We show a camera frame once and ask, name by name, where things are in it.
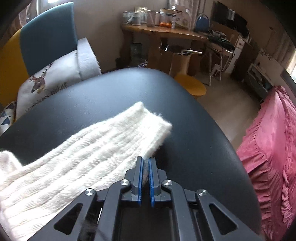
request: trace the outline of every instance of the desk leg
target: desk leg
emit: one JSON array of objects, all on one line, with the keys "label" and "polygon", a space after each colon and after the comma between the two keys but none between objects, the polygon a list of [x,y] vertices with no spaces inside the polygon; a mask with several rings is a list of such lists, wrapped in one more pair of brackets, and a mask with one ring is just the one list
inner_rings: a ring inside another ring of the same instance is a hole
[{"label": "desk leg", "polygon": [[123,45],[120,50],[120,67],[124,68],[131,61],[131,44],[133,42],[133,32],[122,30],[123,32]]},{"label": "desk leg", "polygon": [[148,68],[157,69],[160,57],[160,37],[156,34],[150,35],[150,47],[148,53]]}]

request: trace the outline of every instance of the pink fabric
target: pink fabric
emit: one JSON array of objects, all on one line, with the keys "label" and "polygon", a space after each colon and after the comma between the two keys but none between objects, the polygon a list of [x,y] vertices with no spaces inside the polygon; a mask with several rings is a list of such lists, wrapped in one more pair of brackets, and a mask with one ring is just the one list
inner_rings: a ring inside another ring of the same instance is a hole
[{"label": "pink fabric", "polygon": [[296,109],[275,87],[237,150],[256,191],[262,230],[279,241],[296,213]]}]

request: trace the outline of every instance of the deer print pillow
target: deer print pillow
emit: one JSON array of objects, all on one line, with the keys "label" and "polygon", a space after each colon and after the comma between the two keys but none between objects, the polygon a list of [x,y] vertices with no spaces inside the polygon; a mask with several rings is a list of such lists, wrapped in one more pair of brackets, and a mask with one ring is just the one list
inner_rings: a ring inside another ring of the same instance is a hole
[{"label": "deer print pillow", "polygon": [[21,85],[16,120],[58,91],[99,74],[99,64],[87,39],[80,39],[77,50],[45,66]]}]

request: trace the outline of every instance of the beige floor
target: beige floor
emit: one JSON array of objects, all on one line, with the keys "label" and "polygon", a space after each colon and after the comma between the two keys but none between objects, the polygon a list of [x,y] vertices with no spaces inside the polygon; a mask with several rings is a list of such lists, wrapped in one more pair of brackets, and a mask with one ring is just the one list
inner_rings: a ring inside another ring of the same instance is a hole
[{"label": "beige floor", "polygon": [[[208,83],[208,75],[199,73],[196,78]],[[211,86],[207,86],[206,95],[197,101],[206,109],[219,125],[236,150],[246,129],[251,125],[260,109],[260,100],[243,84],[222,76],[222,81],[212,78]]]}]

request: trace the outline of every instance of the black leather surface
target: black leather surface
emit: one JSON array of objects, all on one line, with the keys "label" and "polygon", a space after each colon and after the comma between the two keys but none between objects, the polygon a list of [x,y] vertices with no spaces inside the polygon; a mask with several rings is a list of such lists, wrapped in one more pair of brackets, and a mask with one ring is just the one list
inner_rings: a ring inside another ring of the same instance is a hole
[{"label": "black leather surface", "polygon": [[155,154],[158,168],[183,188],[208,190],[259,233],[257,197],[231,144],[185,89],[156,70],[118,70],[60,91],[11,126],[1,136],[0,148],[13,152],[23,164],[30,163],[79,130],[138,101],[173,124]]}]

